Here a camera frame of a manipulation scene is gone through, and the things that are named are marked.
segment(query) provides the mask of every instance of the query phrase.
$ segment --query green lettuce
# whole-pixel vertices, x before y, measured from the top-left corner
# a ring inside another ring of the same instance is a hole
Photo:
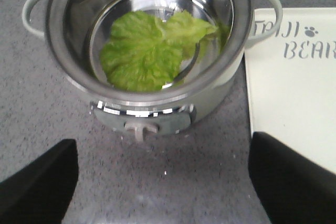
[[[201,52],[217,27],[192,17],[187,11],[175,13],[167,22],[143,11],[129,12],[111,27],[109,41],[100,52],[101,66],[109,83],[118,89],[150,92],[161,90],[180,72],[183,60]]]

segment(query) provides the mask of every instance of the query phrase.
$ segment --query speckled surface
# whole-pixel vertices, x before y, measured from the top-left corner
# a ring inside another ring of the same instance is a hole
[[[180,135],[137,146],[89,115],[47,46],[23,28],[24,1],[0,0],[0,180],[62,138],[75,138],[80,175],[64,223],[270,223],[247,173],[244,66],[216,112]],[[37,27],[44,7],[33,10]]]

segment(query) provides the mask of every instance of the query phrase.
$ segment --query stainless steel pot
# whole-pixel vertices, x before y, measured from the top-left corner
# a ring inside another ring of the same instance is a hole
[[[39,38],[46,38],[55,59],[96,117],[116,131],[134,131],[138,141],[144,139],[145,132],[178,133],[213,111],[229,92],[244,47],[270,36],[282,19],[280,1],[269,0],[277,21],[270,31],[254,36],[250,35],[254,27],[252,0],[48,0],[43,32],[29,24],[30,12],[38,1],[26,1],[24,26]],[[116,18],[132,10],[144,10],[168,19],[185,9],[195,17],[229,28],[230,33],[224,47],[220,44],[226,38],[214,39],[182,85],[136,93],[114,89],[98,80],[92,66],[99,64],[99,50]]]

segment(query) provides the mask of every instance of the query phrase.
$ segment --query pot rim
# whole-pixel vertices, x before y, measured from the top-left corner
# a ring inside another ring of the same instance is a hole
[[[72,59],[64,39],[63,18],[67,0],[48,0],[46,11],[46,40],[67,79],[78,89],[104,102],[124,106],[157,106],[190,97],[211,85],[231,66],[244,48],[249,35],[253,7],[251,0],[232,0],[233,24],[231,35],[220,57],[193,81],[159,92],[130,92],[111,88],[84,72]]]

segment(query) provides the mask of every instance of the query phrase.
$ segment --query paw print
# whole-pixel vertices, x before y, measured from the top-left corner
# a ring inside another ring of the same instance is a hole
[[[308,37],[314,37],[316,34],[319,34],[319,32],[318,31],[315,31],[315,27],[308,27],[308,26],[306,26],[305,27],[305,34],[308,36]]]

